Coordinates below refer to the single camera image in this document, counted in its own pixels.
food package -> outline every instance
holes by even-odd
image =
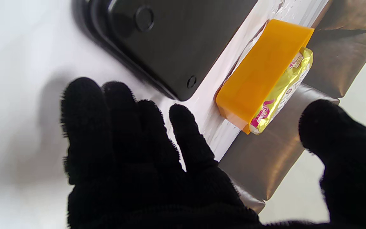
[[[309,72],[312,63],[312,51],[302,47],[270,91],[263,104],[261,104],[259,110],[257,110],[250,123],[251,132],[256,135],[262,133],[299,87]]]
[[[306,47],[313,32],[312,28],[270,20],[216,92],[215,103],[221,116],[246,134],[263,131],[286,92],[293,85],[292,90],[296,88],[303,70],[311,65],[311,51],[302,47]]]

white surface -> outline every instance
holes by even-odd
[[[195,95],[183,104],[221,159],[238,129],[219,117],[213,96],[254,33],[272,17],[310,23],[313,0],[261,0]],[[0,0],[0,228],[64,228],[71,186],[62,169],[67,141],[58,123],[60,94],[74,78],[125,82],[137,99],[167,113],[170,100],[79,32],[69,0]],[[169,135],[173,137],[169,120]]]
[[[366,125],[366,64],[341,99],[340,106]],[[288,219],[328,221],[327,206],[318,184],[323,170],[324,165],[318,157],[304,152],[266,202],[260,220],[263,223]]]

yellow package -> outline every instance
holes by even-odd
[[[256,135],[262,133],[299,87],[312,63],[312,51],[308,48],[301,48],[251,120],[251,132]]]

black glove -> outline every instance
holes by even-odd
[[[78,78],[65,90],[61,110],[70,142],[65,171],[74,185],[71,228],[259,223],[218,168],[185,106],[172,106],[170,120],[187,172],[157,106],[137,103],[123,83],[101,89]]]

black plastic case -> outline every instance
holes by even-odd
[[[257,0],[73,0],[82,31],[168,97],[188,100]]]

